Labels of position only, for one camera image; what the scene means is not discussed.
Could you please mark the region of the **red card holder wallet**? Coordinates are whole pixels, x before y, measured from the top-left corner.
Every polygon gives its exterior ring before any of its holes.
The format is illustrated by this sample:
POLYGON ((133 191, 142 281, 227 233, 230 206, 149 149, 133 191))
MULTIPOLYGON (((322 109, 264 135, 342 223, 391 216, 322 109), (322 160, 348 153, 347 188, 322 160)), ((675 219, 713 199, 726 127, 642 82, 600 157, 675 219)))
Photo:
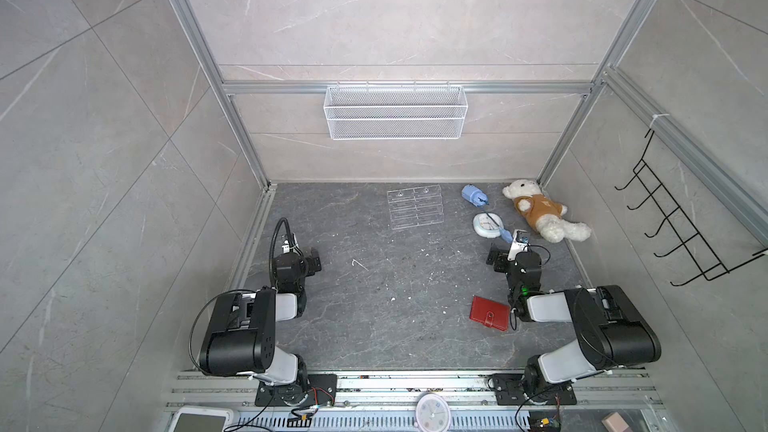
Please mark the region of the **red card holder wallet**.
POLYGON ((469 319, 487 328, 507 331, 510 326, 510 313, 511 308, 507 304, 474 296, 469 319))

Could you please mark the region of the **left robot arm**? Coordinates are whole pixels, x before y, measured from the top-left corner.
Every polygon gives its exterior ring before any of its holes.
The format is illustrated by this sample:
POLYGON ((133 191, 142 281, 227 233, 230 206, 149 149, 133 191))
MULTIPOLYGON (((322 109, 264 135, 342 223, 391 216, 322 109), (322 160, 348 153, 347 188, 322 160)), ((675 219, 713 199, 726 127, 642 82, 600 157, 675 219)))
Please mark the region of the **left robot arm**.
POLYGON ((188 339, 193 366, 215 377, 252 376, 277 389, 309 389, 304 360, 277 345, 276 324, 303 315, 308 277, 322 270, 319 253, 286 251, 270 259, 275 282, 259 290, 233 289, 206 304, 213 311, 199 347, 188 339))

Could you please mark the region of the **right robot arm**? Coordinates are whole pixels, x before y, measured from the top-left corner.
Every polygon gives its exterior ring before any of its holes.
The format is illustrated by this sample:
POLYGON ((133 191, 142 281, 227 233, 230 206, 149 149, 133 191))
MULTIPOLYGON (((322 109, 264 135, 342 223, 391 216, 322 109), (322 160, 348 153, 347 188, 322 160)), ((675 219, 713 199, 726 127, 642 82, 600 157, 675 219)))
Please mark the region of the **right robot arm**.
POLYGON ((545 292, 540 282, 542 259, 529 247, 510 258, 493 245, 486 263, 507 280, 512 326, 520 322, 566 323, 576 336, 568 344, 528 360, 521 384, 526 394, 661 358, 656 333, 620 286, 545 292))

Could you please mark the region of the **small blue brush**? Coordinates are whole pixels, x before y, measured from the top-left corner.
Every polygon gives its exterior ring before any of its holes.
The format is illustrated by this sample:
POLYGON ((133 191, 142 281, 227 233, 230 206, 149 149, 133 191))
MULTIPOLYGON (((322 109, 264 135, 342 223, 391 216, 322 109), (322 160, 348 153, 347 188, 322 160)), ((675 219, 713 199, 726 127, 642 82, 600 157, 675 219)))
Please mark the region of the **small blue brush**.
POLYGON ((501 228, 499 230, 500 237, 508 244, 512 244, 514 242, 514 235, 507 229, 501 228))

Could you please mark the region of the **white teddy bear brown shirt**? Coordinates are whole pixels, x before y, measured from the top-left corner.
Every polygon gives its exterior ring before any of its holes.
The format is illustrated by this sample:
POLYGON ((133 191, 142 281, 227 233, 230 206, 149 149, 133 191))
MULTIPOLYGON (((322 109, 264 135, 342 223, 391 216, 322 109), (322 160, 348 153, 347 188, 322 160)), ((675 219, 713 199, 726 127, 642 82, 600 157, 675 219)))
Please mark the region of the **white teddy bear brown shirt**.
POLYGON ((528 225, 547 242, 584 242, 592 234, 587 224, 565 220, 567 207, 547 197, 534 180, 513 181, 502 189, 502 194, 513 202, 528 225))

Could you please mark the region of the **blue plastic bottle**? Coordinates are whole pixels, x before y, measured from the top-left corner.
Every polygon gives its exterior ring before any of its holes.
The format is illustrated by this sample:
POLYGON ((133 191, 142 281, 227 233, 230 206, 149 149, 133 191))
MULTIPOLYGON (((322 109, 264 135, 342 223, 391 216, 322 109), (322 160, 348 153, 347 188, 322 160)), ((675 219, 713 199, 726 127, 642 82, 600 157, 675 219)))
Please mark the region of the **blue plastic bottle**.
POLYGON ((474 185, 466 185, 461 190, 462 197, 476 207, 484 207, 488 204, 488 196, 474 185))

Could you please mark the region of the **clear acrylic organizer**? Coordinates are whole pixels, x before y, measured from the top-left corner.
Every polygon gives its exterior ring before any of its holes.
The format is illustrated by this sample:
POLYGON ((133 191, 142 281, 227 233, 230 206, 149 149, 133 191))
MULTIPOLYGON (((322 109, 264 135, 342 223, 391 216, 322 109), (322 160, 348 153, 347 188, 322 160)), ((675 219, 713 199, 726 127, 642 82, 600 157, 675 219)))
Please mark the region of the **clear acrylic organizer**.
POLYGON ((387 203, 392 230, 403 230, 444 222, 440 185, 390 190, 387 203))

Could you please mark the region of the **white round clock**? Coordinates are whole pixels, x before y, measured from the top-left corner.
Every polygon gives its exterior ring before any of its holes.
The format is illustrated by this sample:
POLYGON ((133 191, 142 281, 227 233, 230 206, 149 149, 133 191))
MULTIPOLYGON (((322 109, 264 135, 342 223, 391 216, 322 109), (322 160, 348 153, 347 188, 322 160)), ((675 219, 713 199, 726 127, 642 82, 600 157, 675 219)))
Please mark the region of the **white round clock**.
POLYGON ((417 402, 415 422, 420 432, 447 432, 452 414, 447 401, 436 393, 427 393, 417 402))

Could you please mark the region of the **pink eraser block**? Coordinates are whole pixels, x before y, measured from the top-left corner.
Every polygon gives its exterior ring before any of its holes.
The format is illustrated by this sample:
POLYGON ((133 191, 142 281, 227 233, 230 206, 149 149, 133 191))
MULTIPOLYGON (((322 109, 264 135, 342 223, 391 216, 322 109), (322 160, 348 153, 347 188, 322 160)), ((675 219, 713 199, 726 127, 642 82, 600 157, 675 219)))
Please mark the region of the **pink eraser block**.
POLYGON ((632 428, 628 422, 618 412, 613 412, 605 416, 601 420, 601 423, 608 432, 632 432, 632 428))

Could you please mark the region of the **white tablet device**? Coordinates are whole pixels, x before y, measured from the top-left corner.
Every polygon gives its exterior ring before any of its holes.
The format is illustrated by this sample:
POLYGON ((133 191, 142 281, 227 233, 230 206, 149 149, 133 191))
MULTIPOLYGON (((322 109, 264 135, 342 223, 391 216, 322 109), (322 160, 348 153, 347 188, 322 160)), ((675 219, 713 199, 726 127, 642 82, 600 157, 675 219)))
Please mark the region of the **white tablet device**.
POLYGON ((239 413, 229 408, 184 406, 174 413, 167 431, 222 432, 239 418, 239 413))

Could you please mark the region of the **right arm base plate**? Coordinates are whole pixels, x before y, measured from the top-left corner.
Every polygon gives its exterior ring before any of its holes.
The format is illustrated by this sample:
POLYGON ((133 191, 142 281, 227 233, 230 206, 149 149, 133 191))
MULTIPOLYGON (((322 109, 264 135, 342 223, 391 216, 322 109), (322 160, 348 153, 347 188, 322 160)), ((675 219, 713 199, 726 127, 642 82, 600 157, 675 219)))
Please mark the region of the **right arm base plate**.
POLYGON ((489 389, 500 406, 523 405, 576 405, 577 398, 570 382, 550 384, 544 379, 528 377, 522 373, 492 374, 489 389))

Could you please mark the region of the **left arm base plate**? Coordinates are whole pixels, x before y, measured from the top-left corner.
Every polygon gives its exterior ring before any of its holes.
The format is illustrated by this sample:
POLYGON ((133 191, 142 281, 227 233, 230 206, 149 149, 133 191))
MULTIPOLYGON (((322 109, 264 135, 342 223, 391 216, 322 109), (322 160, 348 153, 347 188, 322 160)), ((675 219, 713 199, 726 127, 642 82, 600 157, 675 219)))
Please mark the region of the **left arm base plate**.
POLYGON ((281 386, 268 386, 261 382, 254 405, 290 408, 332 406, 336 401, 337 384, 336 374, 309 374, 304 382, 297 379, 281 386))

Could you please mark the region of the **black wall hook rack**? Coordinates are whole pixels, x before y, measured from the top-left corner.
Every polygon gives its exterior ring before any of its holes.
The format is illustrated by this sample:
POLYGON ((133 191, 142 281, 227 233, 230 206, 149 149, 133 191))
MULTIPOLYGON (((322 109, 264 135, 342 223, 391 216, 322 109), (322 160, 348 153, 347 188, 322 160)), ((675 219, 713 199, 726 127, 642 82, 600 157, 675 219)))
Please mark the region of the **black wall hook rack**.
POLYGON ((673 234, 676 243, 663 253, 654 252, 655 258, 663 259, 676 254, 678 251, 683 251, 693 263, 695 271, 692 276, 687 279, 670 280, 669 285, 682 288, 699 280, 713 282, 766 258, 767 247, 762 247, 737 265, 728 266, 723 261, 712 244, 702 234, 692 216, 684 210, 682 204, 646 159, 654 136, 655 132, 651 129, 645 132, 645 145, 639 159, 631 169, 631 176, 624 184, 614 186, 614 190, 624 192, 630 187, 638 185, 644 192, 642 199, 635 205, 626 205, 625 208, 628 211, 638 211, 650 203, 660 214, 660 220, 655 231, 643 233, 647 239, 658 237, 665 229, 673 234))

